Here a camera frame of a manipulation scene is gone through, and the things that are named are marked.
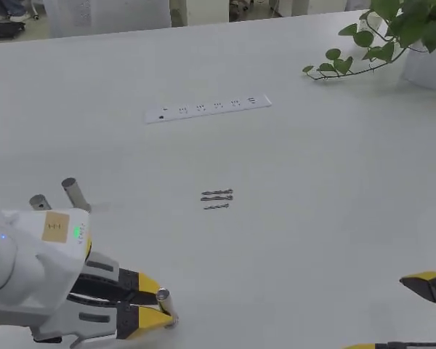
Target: white table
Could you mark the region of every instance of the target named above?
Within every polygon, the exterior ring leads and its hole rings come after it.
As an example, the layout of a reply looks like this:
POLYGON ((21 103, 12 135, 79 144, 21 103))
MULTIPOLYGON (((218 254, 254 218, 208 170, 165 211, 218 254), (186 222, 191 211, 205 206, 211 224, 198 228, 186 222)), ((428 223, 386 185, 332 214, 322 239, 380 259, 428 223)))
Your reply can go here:
MULTIPOLYGON (((336 33, 357 17, 0 44, 0 209, 36 193, 67 207, 60 181, 78 179, 94 250, 169 287, 181 316, 136 348, 436 340, 436 305, 398 283, 436 270, 436 92, 400 81, 403 62, 300 76, 352 49, 336 33), (143 123, 157 105, 260 92, 271 108, 143 123), (220 188, 231 207, 202 210, 220 188)), ((0 348, 67 346, 0 328, 0 348)))

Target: label sticker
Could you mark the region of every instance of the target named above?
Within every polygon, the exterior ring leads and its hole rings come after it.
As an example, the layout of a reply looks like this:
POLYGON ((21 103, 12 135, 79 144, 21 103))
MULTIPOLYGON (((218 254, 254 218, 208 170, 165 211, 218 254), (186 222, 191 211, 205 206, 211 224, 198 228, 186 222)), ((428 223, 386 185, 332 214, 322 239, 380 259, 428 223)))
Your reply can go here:
POLYGON ((47 212, 42 241, 65 243, 68 239, 69 222, 68 214, 47 212))

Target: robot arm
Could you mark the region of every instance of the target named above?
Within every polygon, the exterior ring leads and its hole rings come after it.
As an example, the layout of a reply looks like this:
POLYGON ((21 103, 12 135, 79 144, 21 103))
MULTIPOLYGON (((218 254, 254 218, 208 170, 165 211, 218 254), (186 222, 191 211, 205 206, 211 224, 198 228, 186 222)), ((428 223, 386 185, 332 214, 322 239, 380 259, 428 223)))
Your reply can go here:
POLYGON ((91 252, 81 209, 5 212, 0 225, 0 325, 28 326, 36 342, 131 340, 178 317, 167 289, 91 252))

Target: white flower pot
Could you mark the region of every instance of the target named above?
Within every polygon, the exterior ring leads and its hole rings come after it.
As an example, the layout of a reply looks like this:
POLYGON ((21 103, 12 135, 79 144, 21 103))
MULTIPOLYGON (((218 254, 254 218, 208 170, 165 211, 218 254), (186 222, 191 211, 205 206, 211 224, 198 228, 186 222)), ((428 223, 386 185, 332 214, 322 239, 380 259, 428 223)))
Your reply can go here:
MULTIPOLYGON (((421 43, 415 43, 412 47, 426 51, 421 43)), ((431 54, 409 50, 403 78, 427 89, 436 89, 436 50, 431 54)))

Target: power outlet socket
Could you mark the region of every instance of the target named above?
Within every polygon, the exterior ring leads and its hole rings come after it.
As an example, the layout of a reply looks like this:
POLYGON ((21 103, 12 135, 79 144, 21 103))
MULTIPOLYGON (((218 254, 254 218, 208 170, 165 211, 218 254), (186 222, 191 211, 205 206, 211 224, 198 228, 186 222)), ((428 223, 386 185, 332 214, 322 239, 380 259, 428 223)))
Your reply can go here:
POLYGON ((145 123, 172 121, 194 118, 196 116, 231 113, 248 109, 270 107, 272 103, 266 95, 254 95, 243 98, 231 98, 210 103, 193 103, 155 108, 145 113, 145 123))

